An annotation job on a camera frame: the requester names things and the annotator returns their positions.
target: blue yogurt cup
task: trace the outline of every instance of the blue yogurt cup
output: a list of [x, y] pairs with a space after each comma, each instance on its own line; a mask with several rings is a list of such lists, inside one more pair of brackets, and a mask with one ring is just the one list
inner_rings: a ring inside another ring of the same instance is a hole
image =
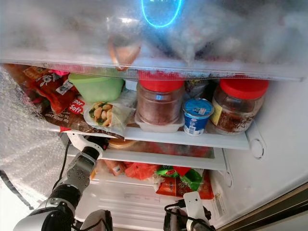
[[206, 99], [191, 99], [183, 106], [184, 131], [191, 136], [199, 136], [204, 132], [208, 119], [214, 112], [213, 105]]

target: red lid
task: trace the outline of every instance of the red lid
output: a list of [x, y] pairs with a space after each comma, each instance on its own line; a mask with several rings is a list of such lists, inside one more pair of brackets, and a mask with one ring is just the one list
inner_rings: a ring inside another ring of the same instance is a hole
[[269, 81], [249, 78], [224, 78], [220, 80], [220, 87], [228, 95], [235, 98], [252, 100], [260, 98], [266, 93]]
[[180, 89], [184, 80], [178, 73], [163, 71], [139, 71], [139, 83], [146, 89], [156, 92], [170, 92]]

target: plastic wrap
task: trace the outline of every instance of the plastic wrap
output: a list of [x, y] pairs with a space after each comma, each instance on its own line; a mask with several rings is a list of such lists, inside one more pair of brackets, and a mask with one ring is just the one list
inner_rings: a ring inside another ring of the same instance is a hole
[[44, 131], [47, 122], [1, 66], [0, 82], [0, 168], [30, 202], [43, 200], [59, 177], [65, 146]]

